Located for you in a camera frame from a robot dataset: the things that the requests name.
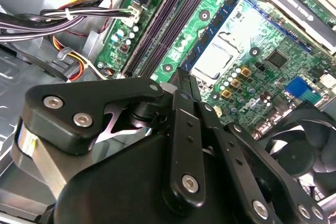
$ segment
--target black plastic part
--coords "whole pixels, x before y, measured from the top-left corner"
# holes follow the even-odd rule
[[[171,209],[181,215],[202,207],[205,202],[201,125],[194,114],[192,97],[184,91],[176,90],[172,104],[170,139],[167,142],[163,197]],[[196,179],[196,193],[190,193],[184,188],[184,175]]]
[[[166,205],[162,181],[167,141],[165,136],[149,136],[77,174],[58,199],[55,224],[236,223],[226,197],[228,176],[207,153],[205,204],[187,217]]]
[[[249,164],[254,177],[262,178],[272,192],[272,205],[278,217],[288,224],[297,223],[328,223],[328,218],[317,202],[312,199],[298,183],[259,145],[242,127],[240,132],[234,123],[229,123],[226,130],[234,134],[240,147],[252,163]],[[311,219],[305,218],[298,210],[298,205],[307,206]],[[312,211],[311,206],[323,213],[320,220]]]
[[[257,182],[250,170],[243,152],[236,138],[223,130],[215,111],[209,111],[206,104],[198,104],[198,110],[202,115],[202,139],[203,147],[211,146],[222,173],[230,174],[227,179],[231,186],[226,197],[230,199],[230,210],[235,215],[238,223],[282,223],[273,210],[267,205]],[[254,211],[253,202],[261,202],[268,211],[267,220],[261,219]]]
[[[113,103],[114,113],[119,115],[130,104],[140,100],[155,102],[162,94],[161,87],[149,78],[36,86],[26,93],[22,119],[29,131],[61,150],[69,154],[84,154],[91,150],[102,131],[104,110],[108,104]],[[61,98],[64,106],[56,110],[46,107],[43,100],[48,96]],[[73,117],[77,113],[90,115],[92,126],[76,126]]]

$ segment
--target chip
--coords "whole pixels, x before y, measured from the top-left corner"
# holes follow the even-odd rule
[[[230,83],[230,85],[232,85],[236,89],[238,89],[240,87],[240,84],[241,84],[241,82],[238,81],[237,79],[233,79],[233,81]]]
[[[281,68],[284,64],[286,64],[288,60],[282,54],[275,50],[267,58],[267,61],[276,68]]]
[[[224,97],[225,99],[230,99],[231,95],[232,95],[232,93],[228,90],[224,90],[222,92],[222,97]]]
[[[241,74],[245,77],[249,77],[251,75],[251,70],[249,70],[247,67],[243,67],[241,69]]]

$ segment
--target integrated circuit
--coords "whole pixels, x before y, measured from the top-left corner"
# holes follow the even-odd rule
[[[286,64],[288,59],[279,53],[277,50],[273,51],[270,56],[267,58],[267,61],[271,63],[276,68],[281,68],[283,65]]]

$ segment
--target metal bracket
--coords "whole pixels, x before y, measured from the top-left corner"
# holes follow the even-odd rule
[[[262,178],[272,192],[275,212],[284,223],[328,223],[328,217],[285,170],[236,123],[226,129],[236,136],[239,145],[251,159],[254,177]]]
[[[129,104],[155,102],[161,87],[149,78],[36,86],[26,93],[22,119],[27,129],[70,154],[88,153],[103,130],[105,107],[114,120]]]

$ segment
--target screw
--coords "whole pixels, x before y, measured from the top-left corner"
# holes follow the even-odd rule
[[[189,99],[189,97],[188,97],[186,94],[184,94],[184,93],[181,93],[181,96],[182,96],[184,99],[186,99],[186,100]]]
[[[307,219],[310,219],[310,213],[304,208],[303,205],[298,206],[300,213],[305,216]]]
[[[238,127],[237,125],[234,125],[233,128],[235,128],[235,130],[238,131],[238,132],[242,132],[241,128]]]
[[[207,110],[212,111],[212,107],[211,107],[209,104],[204,105],[204,107],[205,107]]]
[[[150,84],[149,87],[150,87],[152,90],[154,90],[154,91],[159,90],[159,89],[157,88],[157,86],[155,86],[155,85],[153,85],[153,84]]]
[[[104,64],[102,63],[102,62],[99,62],[98,64],[97,64],[97,68],[103,68],[104,67]]]
[[[264,220],[268,219],[268,211],[264,204],[262,204],[260,201],[253,201],[252,203],[254,211]]]
[[[93,123],[92,117],[85,113],[78,113],[73,117],[73,122],[83,128],[90,127]]]
[[[182,184],[189,193],[195,194],[198,191],[198,182],[191,175],[188,174],[184,175],[182,177]]]
[[[58,97],[46,97],[44,98],[43,103],[46,107],[55,110],[62,108],[64,105],[62,99]]]
[[[311,210],[317,216],[317,218],[323,220],[323,215],[321,214],[321,212],[316,207],[314,207],[314,206],[311,207]]]

